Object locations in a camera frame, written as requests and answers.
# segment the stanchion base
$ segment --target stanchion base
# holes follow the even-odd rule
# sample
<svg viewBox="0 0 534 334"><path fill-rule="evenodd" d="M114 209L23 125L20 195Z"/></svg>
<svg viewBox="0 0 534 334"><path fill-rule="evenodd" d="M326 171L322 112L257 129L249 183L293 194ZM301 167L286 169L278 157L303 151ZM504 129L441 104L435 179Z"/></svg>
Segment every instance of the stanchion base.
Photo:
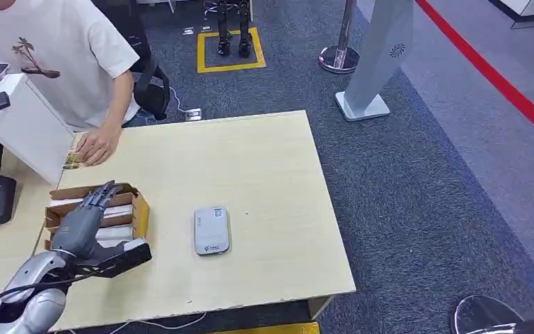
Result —
<svg viewBox="0 0 534 334"><path fill-rule="evenodd" d="M351 109L349 103L345 100L345 92L337 93L334 96L337 98L337 104L341 108L343 116L345 116L345 119L348 122L386 116L390 113L390 109L379 94L373 98L371 103L364 110Z"/></svg>
<svg viewBox="0 0 534 334"><path fill-rule="evenodd" d="M323 69L337 74L352 73L355 71L355 68L359 63L359 52L350 47L347 47L345 64L343 67L339 68L334 66L335 57L337 57L337 46L333 45L322 50L321 55L318 57L318 62Z"/></svg>
<svg viewBox="0 0 534 334"><path fill-rule="evenodd" d="M467 334L499 325L504 330L510 329L506 324L520 322L523 322L521 316L502 301L488 296L469 296L455 309L451 318L451 330L453 334Z"/></svg>

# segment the person's arm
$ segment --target person's arm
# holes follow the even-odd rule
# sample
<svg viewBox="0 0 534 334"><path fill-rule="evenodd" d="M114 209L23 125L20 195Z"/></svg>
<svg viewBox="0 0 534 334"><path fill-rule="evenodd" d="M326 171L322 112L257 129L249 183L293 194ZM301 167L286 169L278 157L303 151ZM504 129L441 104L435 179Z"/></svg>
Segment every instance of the person's arm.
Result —
<svg viewBox="0 0 534 334"><path fill-rule="evenodd" d="M87 42L99 66L113 78L113 98L105 121L99 129L84 134L77 147L79 161L97 165L106 161L119 143L134 89L129 69L140 57L91 0L67 4L73 6L76 18L88 32Z"/></svg>
<svg viewBox="0 0 534 334"><path fill-rule="evenodd" d="M113 99L107 117L99 129L81 137L76 147L79 161L84 161L87 166L95 166L106 161L115 152L122 134L124 117L132 99L133 86L134 80L129 70L113 80Z"/></svg>

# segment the white t-shirt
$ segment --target white t-shirt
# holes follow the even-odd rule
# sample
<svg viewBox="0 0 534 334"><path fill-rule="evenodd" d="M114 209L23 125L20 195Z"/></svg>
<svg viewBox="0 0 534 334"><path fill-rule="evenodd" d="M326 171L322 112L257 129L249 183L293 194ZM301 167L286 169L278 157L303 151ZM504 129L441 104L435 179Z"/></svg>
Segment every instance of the white t-shirt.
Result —
<svg viewBox="0 0 534 334"><path fill-rule="evenodd" d="M90 0L17 0L0 10L0 63L32 83L75 130L99 127L113 78L137 53ZM124 121L139 106L134 101Z"/></svg>

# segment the person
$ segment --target person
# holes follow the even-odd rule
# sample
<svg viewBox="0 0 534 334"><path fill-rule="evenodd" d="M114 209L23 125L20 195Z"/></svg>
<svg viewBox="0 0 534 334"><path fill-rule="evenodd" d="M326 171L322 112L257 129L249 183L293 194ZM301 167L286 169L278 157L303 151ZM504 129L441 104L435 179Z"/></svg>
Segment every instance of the person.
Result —
<svg viewBox="0 0 534 334"><path fill-rule="evenodd" d="M0 63L26 73L74 131L87 131L77 152L88 166L106 161L122 126L145 112L132 93L138 59L91 0L0 0Z"/></svg>

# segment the round metal base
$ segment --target round metal base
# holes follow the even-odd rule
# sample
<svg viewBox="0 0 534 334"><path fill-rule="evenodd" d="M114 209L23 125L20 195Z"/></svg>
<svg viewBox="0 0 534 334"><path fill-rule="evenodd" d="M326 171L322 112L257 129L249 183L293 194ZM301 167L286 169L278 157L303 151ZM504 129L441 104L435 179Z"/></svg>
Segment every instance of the round metal base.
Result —
<svg viewBox="0 0 534 334"><path fill-rule="evenodd" d="M355 51L353 48L347 47L345 61L343 65L340 65L342 63L343 55L340 52L337 52L337 50L338 48L336 45L326 47L322 50L321 55L318 57L318 62L321 64L322 68L328 72L337 74L354 72L359 63L359 52Z"/></svg>
<svg viewBox="0 0 534 334"><path fill-rule="evenodd" d="M519 322L523 322L521 316L502 301L488 296L469 296L455 309L451 318L451 330L453 334L467 334Z"/></svg>

